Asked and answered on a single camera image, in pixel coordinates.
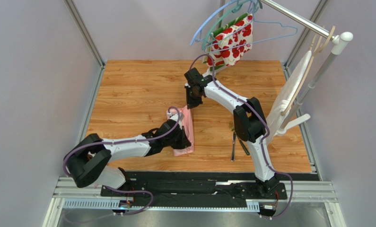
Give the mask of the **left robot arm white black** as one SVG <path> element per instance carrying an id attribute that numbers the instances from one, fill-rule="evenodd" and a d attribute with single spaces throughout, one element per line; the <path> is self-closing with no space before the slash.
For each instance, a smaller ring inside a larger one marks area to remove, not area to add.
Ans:
<path id="1" fill-rule="evenodd" d="M 126 139 L 102 139 L 93 133 L 64 158 L 63 169 L 78 188 L 101 184 L 114 189 L 126 183 L 124 173 L 108 163 L 129 157 L 148 157 L 171 147 L 176 151 L 193 148 L 193 123 L 171 117 L 159 128 Z"/>

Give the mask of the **pink cloth napkin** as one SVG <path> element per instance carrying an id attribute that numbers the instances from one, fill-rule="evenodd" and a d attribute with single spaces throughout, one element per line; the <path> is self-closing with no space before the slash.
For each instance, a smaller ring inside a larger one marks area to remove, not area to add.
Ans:
<path id="1" fill-rule="evenodd" d="M 179 129 L 177 126 L 170 135 L 176 135 L 174 132 L 179 132 L 182 136 L 181 139 L 177 139 L 177 148 L 172 147 L 174 157 L 193 153 L 194 152 L 194 130 L 191 110 L 187 106 L 179 108 L 184 114 L 183 127 Z"/>

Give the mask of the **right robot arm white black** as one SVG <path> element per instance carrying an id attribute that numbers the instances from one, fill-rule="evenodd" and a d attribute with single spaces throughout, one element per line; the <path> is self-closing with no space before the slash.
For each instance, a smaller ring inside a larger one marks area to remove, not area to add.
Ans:
<path id="1" fill-rule="evenodd" d="M 254 163 L 254 175 L 260 191 L 270 193 L 279 184 L 271 169 L 266 137 L 269 135 L 266 118 L 257 98 L 240 96 L 223 86 L 213 76 L 203 76 L 196 68 L 184 74 L 187 82 L 186 104 L 189 109 L 202 104 L 202 98 L 212 99 L 233 115 L 236 136 L 247 144 Z"/>

